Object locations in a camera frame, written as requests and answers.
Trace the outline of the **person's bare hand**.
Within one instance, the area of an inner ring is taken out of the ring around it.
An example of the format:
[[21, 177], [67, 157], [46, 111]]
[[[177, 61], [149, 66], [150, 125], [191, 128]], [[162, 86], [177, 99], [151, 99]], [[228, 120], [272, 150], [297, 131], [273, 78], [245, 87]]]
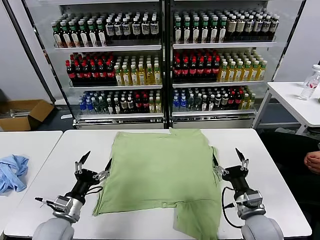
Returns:
[[320, 152], [308, 152], [304, 157], [304, 164], [311, 172], [320, 174]]

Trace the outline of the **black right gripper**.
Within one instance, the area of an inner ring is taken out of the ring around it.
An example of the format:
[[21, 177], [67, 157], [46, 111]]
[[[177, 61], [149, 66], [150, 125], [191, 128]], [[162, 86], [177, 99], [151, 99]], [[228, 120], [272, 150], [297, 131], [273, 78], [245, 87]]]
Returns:
[[244, 154], [235, 148], [237, 156], [241, 162], [241, 166], [232, 166], [224, 169], [218, 163], [215, 154], [212, 154], [212, 165], [215, 172], [222, 176], [224, 181], [230, 182], [234, 189], [234, 198], [238, 198], [246, 193], [250, 187], [246, 181], [246, 177], [249, 173], [248, 165], [249, 159], [245, 158]]

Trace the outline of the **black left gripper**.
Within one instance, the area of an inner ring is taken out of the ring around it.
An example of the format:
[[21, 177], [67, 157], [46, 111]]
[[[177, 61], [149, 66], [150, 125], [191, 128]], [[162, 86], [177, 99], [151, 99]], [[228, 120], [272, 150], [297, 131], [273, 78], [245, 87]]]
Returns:
[[72, 190], [68, 193], [68, 196], [77, 199], [77, 200], [85, 200], [85, 196], [89, 192], [92, 186], [99, 185], [100, 182], [106, 180], [110, 175], [110, 168], [112, 165], [112, 158], [108, 161], [105, 169], [100, 171], [99, 173], [82, 169], [86, 160], [90, 155], [90, 151], [88, 151], [85, 155], [83, 155], [79, 161], [75, 162], [75, 172], [74, 175], [76, 177], [76, 183]]

